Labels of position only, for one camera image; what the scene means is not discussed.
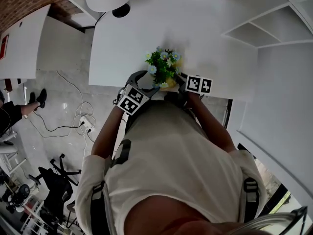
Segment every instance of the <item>red sign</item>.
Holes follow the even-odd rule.
[[[5,57],[6,46],[8,45],[8,39],[9,39],[9,35],[6,35],[6,36],[2,39],[1,51],[0,51],[0,59],[2,59],[3,57]]]

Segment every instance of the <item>green plant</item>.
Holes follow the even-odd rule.
[[[178,68],[174,64],[180,58],[180,55],[172,50],[160,50],[162,49],[158,47],[157,51],[146,55],[149,57],[146,60],[149,64],[148,72],[155,77],[154,83],[156,85],[165,83],[167,78],[173,78],[175,73],[178,73]]]

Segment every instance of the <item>electrical cable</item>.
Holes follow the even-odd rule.
[[[87,142],[86,142],[86,137],[85,137],[85,134],[87,132],[87,129],[85,130],[85,133],[84,133],[84,140],[85,140],[85,148],[84,148],[84,156],[83,156],[83,162],[84,162],[84,159],[85,159],[85,155],[86,155],[86,148],[87,148]]]
[[[91,139],[91,137],[89,136],[89,132],[87,132],[87,136],[88,136],[88,138],[90,139],[90,141],[94,143],[94,141],[93,141],[93,140]]]
[[[42,134],[40,133],[40,131],[38,130],[38,128],[34,125],[34,123],[33,123],[30,119],[29,119],[29,121],[31,122],[31,124],[35,127],[35,129],[38,131],[38,133],[39,133],[43,138],[53,138],[53,137],[61,137],[61,138],[62,138],[62,137],[68,137],[68,136],[71,134],[72,129],[75,129],[75,131],[77,132],[77,134],[78,134],[79,136],[84,136],[85,134],[84,134],[84,132],[83,132],[83,130],[82,130],[82,128],[81,128],[81,125],[78,126],[78,127],[79,127],[80,130],[82,131],[82,134],[80,134],[80,133],[77,131],[77,128],[78,128],[78,127],[75,127],[75,126],[74,126],[74,122],[75,122],[75,120],[76,120],[76,118],[77,118],[78,116],[91,117],[91,118],[93,118],[93,120],[94,120],[94,124],[93,124],[93,126],[92,126],[92,127],[94,127],[94,126],[96,125],[96,119],[93,117],[93,113],[94,113],[93,107],[92,107],[92,105],[91,105],[90,103],[83,101],[83,95],[82,95],[82,93],[80,92],[80,90],[77,88],[76,85],[74,85],[74,84],[72,84],[71,82],[69,82],[66,78],[64,78],[62,75],[60,75],[58,71],[56,71],[56,72],[57,72],[57,74],[58,74],[62,79],[64,79],[67,83],[69,83],[70,85],[72,85],[72,86],[74,86],[74,87],[76,88],[76,90],[79,92],[79,94],[80,94],[80,96],[81,96],[81,100],[82,100],[82,103],[77,107],[77,109],[76,109],[76,111],[75,111],[74,119],[73,119],[73,121],[72,121],[71,126],[69,127],[69,128],[70,128],[69,133],[68,133],[67,135],[62,135],[62,136],[60,136],[60,135],[55,135],[55,136],[48,136],[48,137],[45,137],[44,135],[42,135]],[[82,113],[82,108],[83,108],[83,105],[84,105],[84,104],[88,104],[88,105],[91,107],[91,109],[92,109],[92,113],[91,113],[91,114]]]
[[[36,112],[34,112],[38,117],[40,117],[41,119],[42,119],[42,121],[44,122],[44,126],[45,126],[45,129],[47,130],[47,131],[49,131],[49,132],[54,132],[55,130],[57,130],[57,129],[59,129],[59,128],[72,128],[72,129],[74,129],[74,128],[79,128],[79,127],[81,127],[82,125],[84,125],[84,122],[82,122],[79,126],[77,126],[77,127],[73,127],[73,126],[59,126],[59,127],[57,127],[57,128],[55,128],[55,129],[53,129],[53,130],[49,130],[48,128],[47,128],[47,126],[46,126],[46,124],[45,124],[45,121],[44,121],[44,119],[43,119],[43,117],[42,116],[40,116],[40,115],[38,115]]]
[[[97,22],[94,24],[94,27],[96,27],[97,23],[100,21],[100,19],[103,17],[104,14],[106,14],[106,12],[101,15],[101,17],[100,17],[100,18],[97,20]]]
[[[20,168],[22,169],[22,171],[23,171],[23,173],[24,173],[25,178],[26,178],[26,179],[29,179],[29,177],[27,177],[27,176],[26,176],[24,169],[23,169],[21,166],[20,166]]]

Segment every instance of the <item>marble floor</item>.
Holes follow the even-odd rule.
[[[81,111],[82,113],[93,113],[93,117],[96,119],[95,131],[89,134],[90,138],[95,140],[113,108],[112,102],[116,98],[119,88],[88,85],[92,38],[93,29],[89,29],[86,31],[80,70],[59,70],[58,72],[70,83],[77,86],[82,94],[83,101],[90,103],[90,105],[84,104]],[[46,88],[48,97],[45,108],[39,108],[36,113],[44,119],[48,129],[54,129],[62,125],[71,125],[75,111],[82,103],[78,90],[66,82],[59,74],[56,71],[39,70],[36,73],[36,79],[30,79],[24,84],[27,100],[31,92],[35,92],[36,95],[39,95],[41,89]],[[4,89],[3,81],[0,81],[0,89],[2,91]],[[15,104],[24,104],[23,87],[20,86],[19,89],[11,92],[10,99]],[[206,97],[203,101],[212,114],[222,123],[228,100]],[[74,126],[79,125],[79,119],[80,117],[75,119]],[[18,132],[17,137],[12,141],[19,148],[19,159],[27,159],[26,163],[24,163],[21,168],[18,168],[15,173],[15,176],[21,183],[31,183],[32,181],[28,179],[28,174],[37,176],[39,174],[38,167],[50,168],[51,165],[49,161],[51,159],[58,161],[58,157],[61,153],[65,154],[64,164],[66,170],[75,171],[81,169],[84,148],[86,146],[85,151],[86,155],[88,155],[90,154],[93,144],[86,135],[84,139],[84,137],[80,136],[75,130],[72,130],[69,134],[68,128],[60,128],[54,132],[47,131],[42,119],[33,113],[30,114],[27,119],[22,118],[22,120],[13,127],[13,130]],[[124,130],[125,123],[122,121],[116,146],[118,146],[122,140]],[[36,195],[36,198],[39,200],[45,199],[48,194],[48,189],[44,181],[41,180],[41,182],[40,192]]]

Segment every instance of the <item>black office chair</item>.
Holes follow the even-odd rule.
[[[50,160],[50,164],[52,164],[52,166],[61,174],[62,177],[64,177],[65,179],[67,179],[68,181],[70,181],[73,185],[78,186],[78,183],[74,182],[69,176],[70,175],[78,175],[82,172],[82,170],[79,170],[78,172],[67,172],[64,170],[63,167],[63,162],[62,159],[65,157],[64,154],[61,154],[59,159],[60,159],[60,168],[58,168],[58,166],[56,166],[55,160],[51,159]],[[33,180],[36,184],[40,185],[39,179],[41,179],[41,176],[39,175],[38,177],[33,177],[32,175],[29,175],[30,179]]]
[[[45,223],[47,223],[51,228],[57,229],[58,223],[62,224],[63,222],[63,209],[64,203],[68,201],[72,194],[73,189],[70,184],[78,185],[73,180],[71,180],[69,175],[77,175],[81,173],[81,170],[78,172],[66,172],[63,168],[62,158],[64,158],[64,154],[60,156],[60,167],[58,168],[54,164],[54,160],[51,160],[50,163],[54,168],[60,173],[60,175],[53,172],[50,169],[44,169],[39,167],[38,170],[40,175],[37,177],[33,177],[29,175],[29,178],[33,180],[36,184],[40,185],[40,179],[43,178],[48,189],[50,190],[47,198],[45,199],[43,208],[40,210],[40,217],[43,219]]]

